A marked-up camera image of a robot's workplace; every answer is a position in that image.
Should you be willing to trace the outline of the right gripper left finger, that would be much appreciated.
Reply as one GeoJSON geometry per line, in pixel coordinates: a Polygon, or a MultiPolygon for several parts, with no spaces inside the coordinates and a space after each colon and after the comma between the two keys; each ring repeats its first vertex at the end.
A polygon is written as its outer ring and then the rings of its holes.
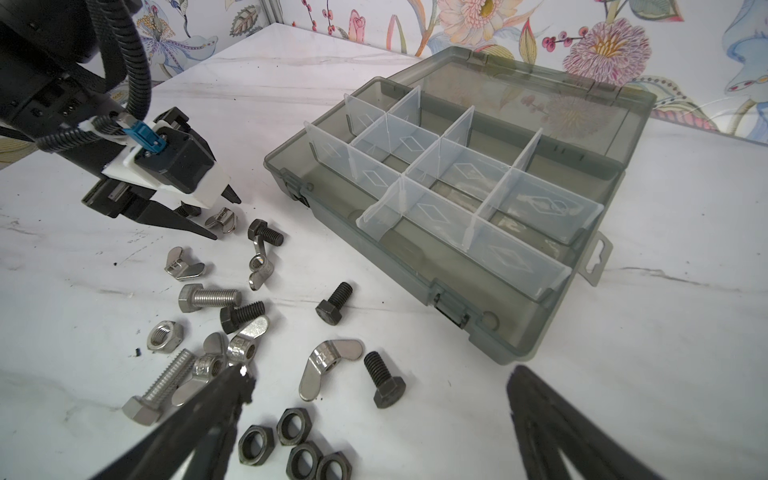
{"type": "Polygon", "coordinates": [[[185,479],[224,478],[255,384],[247,367],[226,369],[95,477],[170,479],[181,470],[185,479]]]}

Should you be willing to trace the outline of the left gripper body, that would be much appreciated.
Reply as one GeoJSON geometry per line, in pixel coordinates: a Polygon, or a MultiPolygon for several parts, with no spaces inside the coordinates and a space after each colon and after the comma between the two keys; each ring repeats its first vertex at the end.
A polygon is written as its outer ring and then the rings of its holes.
{"type": "MultiPolygon", "coordinates": [[[[114,120],[118,127],[118,131],[115,133],[108,133],[99,129],[96,126],[96,121],[94,119],[83,121],[80,125],[84,127],[88,133],[95,134],[98,139],[118,145],[120,150],[116,154],[117,156],[125,148],[127,139],[134,134],[136,123],[141,120],[130,115],[128,112],[117,114],[114,117],[114,120]]],[[[160,120],[175,125],[180,130],[192,133],[198,141],[204,143],[214,156],[213,150],[208,142],[191,127],[189,124],[189,117],[182,110],[173,107],[157,116],[155,120],[149,122],[158,122],[160,120]]],[[[102,169],[114,158],[106,162],[102,169]]],[[[108,217],[116,218],[118,216],[123,216],[122,211],[134,200],[155,201],[153,196],[158,192],[162,192],[110,179],[102,174],[102,169],[100,174],[103,178],[88,192],[88,194],[86,194],[83,198],[83,203],[89,208],[108,217]]]]}

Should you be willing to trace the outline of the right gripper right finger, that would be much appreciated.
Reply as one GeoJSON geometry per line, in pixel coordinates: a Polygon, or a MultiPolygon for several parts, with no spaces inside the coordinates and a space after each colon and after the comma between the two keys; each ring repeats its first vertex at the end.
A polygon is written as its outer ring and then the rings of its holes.
{"type": "Polygon", "coordinates": [[[515,367],[506,391],[529,479],[569,479],[567,464],[584,479],[660,477],[527,366],[515,367]]]}

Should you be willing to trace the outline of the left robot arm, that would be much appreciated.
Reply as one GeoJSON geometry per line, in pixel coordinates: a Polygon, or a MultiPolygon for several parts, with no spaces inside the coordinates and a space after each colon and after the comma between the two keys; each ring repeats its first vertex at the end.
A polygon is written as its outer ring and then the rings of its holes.
{"type": "Polygon", "coordinates": [[[93,174],[87,207],[209,237],[195,217],[239,196],[186,114],[149,117],[139,9],[137,1],[3,2],[1,131],[93,174]]]}

